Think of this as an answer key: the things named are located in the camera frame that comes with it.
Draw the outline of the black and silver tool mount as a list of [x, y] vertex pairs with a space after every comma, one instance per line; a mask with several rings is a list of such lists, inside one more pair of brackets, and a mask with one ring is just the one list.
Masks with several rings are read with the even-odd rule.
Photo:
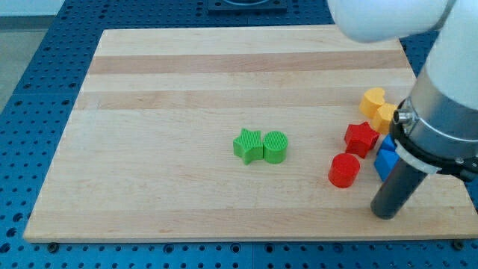
[[397, 153], [424, 173], [477, 179], [477, 91], [438, 86], [422, 69], [390, 124]]

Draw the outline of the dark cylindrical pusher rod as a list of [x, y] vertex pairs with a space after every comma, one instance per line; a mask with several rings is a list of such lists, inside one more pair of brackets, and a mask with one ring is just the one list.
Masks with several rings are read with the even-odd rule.
[[400, 158], [370, 203], [371, 211], [383, 220], [394, 218], [426, 177]]

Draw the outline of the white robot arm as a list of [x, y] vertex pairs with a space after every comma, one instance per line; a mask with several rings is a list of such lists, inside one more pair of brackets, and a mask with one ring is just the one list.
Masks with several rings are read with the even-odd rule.
[[477, 1], [329, 0], [334, 23], [371, 43], [436, 30], [438, 37], [389, 131], [399, 156], [371, 211], [391, 219], [432, 174], [477, 177]]

